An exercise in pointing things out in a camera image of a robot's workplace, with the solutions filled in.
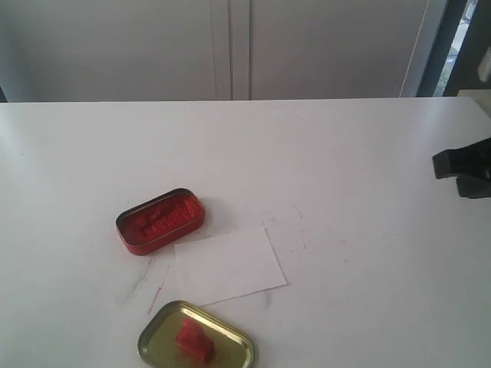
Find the sheet of paper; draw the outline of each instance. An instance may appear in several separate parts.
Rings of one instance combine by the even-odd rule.
[[[205,305],[285,285],[264,228],[176,244],[181,298]]]

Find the tin box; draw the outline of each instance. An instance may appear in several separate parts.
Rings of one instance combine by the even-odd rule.
[[[214,341],[215,353],[208,363],[187,356],[176,342],[183,320],[189,318]],[[138,353],[153,368],[249,368],[254,360],[252,341],[243,332],[185,301],[173,301],[157,312],[140,335]]]
[[[134,255],[147,255],[193,232],[205,221],[205,209],[188,189],[174,189],[128,209],[116,219],[117,231]]]

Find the black clamp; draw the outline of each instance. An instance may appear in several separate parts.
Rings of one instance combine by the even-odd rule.
[[[456,176],[461,197],[491,197],[491,138],[433,156],[437,179]]]

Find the white cabinet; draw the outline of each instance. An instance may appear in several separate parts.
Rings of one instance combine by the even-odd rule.
[[[29,76],[33,99],[230,98],[227,0],[22,0],[0,12],[3,51],[22,59],[11,72]]]
[[[399,97],[429,4],[251,1],[253,100]]]
[[[40,101],[410,96],[445,4],[0,1],[0,84]]]

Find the gold tin lid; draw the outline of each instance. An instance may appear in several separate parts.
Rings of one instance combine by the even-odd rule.
[[[178,347],[176,337],[185,318],[198,322],[213,339],[215,353],[209,362],[200,362]],[[185,301],[173,301],[158,311],[138,339],[138,353],[154,368],[249,368],[254,360],[252,341],[244,333]]]

